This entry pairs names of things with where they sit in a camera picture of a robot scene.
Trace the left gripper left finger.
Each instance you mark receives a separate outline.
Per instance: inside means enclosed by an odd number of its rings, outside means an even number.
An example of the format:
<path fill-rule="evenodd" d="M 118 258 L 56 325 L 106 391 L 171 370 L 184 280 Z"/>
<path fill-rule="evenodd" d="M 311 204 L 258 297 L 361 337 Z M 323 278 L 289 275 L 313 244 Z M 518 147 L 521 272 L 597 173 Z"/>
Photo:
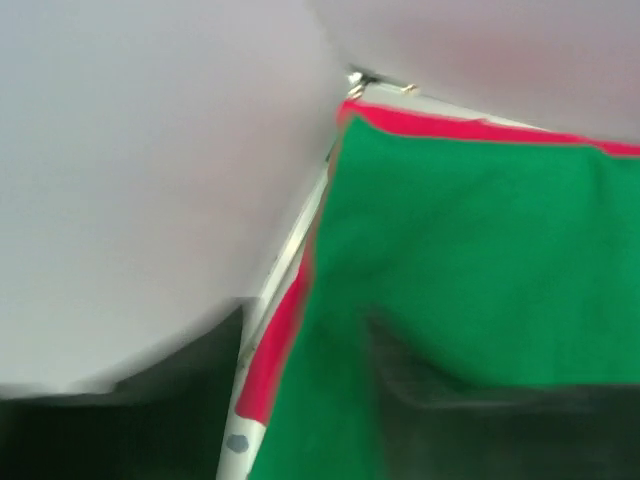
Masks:
<path fill-rule="evenodd" d="M 2 400 L 2 478 L 215 478 L 243 323 L 238 304 L 107 394 Z"/>

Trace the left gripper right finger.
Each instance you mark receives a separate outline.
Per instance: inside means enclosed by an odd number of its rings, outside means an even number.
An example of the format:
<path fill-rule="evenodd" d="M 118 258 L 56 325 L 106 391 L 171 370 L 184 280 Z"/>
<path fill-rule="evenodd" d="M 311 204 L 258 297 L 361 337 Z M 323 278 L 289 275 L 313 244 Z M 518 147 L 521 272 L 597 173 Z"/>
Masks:
<path fill-rule="evenodd" d="M 392 479 L 636 479 L 635 384 L 484 388 L 367 320 L 376 420 Z"/>

